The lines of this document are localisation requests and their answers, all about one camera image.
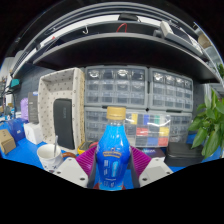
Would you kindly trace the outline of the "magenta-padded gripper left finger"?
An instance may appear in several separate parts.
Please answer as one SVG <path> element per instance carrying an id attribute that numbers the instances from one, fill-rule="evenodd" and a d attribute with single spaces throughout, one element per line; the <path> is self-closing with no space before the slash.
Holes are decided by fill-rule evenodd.
<path id="1" fill-rule="evenodd" d="M 96 176 L 96 147 L 92 147 L 77 158 L 68 157 L 54 172 L 78 186 L 92 189 Z"/>

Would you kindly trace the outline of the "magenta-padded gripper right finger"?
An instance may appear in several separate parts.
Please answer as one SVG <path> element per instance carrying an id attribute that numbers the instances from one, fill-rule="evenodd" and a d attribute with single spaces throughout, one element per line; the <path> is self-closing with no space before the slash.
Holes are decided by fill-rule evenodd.
<path id="1" fill-rule="evenodd" d="M 134 147 L 131 148 L 129 165 L 134 188 L 146 186 L 173 173 L 159 157 L 151 158 Z"/>

